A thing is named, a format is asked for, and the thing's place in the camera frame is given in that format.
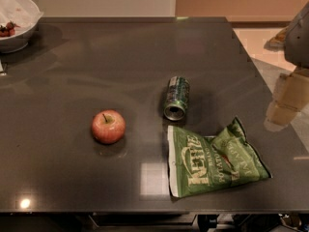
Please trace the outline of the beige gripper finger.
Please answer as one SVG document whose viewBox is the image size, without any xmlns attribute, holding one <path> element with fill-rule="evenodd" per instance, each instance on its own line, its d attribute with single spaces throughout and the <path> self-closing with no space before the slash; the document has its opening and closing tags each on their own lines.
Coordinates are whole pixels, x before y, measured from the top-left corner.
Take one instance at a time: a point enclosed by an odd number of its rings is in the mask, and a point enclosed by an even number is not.
<svg viewBox="0 0 309 232">
<path fill-rule="evenodd" d="M 296 110 L 272 101 L 267 108 L 264 126 L 268 131 L 281 131 L 291 123 L 296 115 Z"/>
</svg>

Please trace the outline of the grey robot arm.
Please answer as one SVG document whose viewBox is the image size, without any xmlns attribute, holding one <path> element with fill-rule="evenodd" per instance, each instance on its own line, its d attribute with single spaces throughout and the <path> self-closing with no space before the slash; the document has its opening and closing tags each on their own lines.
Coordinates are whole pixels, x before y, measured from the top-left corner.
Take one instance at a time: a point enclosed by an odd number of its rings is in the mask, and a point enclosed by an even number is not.
<svg viewBox="0 0 309 232">
<path fill-rule="evenodd" d="M 295 69 L 276 80 L 264 122 L 269 131 L 287 127 L 309 103 L 309 3 L 288 25 L 283 46 L 285 60 Z"/>
</svg>

